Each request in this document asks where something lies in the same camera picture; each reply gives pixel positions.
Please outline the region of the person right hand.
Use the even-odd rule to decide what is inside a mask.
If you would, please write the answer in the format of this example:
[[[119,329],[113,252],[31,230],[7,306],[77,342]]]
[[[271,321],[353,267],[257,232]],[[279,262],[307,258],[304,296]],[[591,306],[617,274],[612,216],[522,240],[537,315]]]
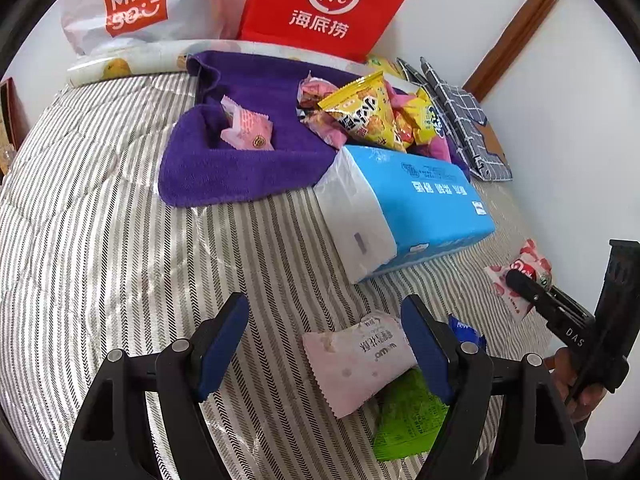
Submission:
[[[574,370],[572,354],[567,348],[561,348],[555,352],[554,356],[547,359],[548,367],[551,370],[551,377],[558,389],[561,399],[565,402],[566,410],[573,424],[586,420],[592,411],[601,403],[606,396],[606,390],[601,385],[591,385],[580,394],[578,400],[570,397],[570,388],[577,380],[577,373]]]

